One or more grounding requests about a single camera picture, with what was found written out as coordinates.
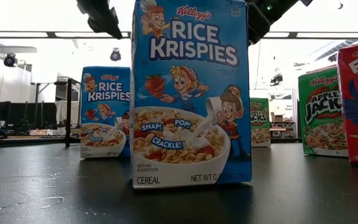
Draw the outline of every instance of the table surface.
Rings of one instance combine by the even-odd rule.
[[[133,190],[129,160],[80,159],[63,144],[0,149],[0,223],[358,223],[358,167],[252,150],[253,181]]]

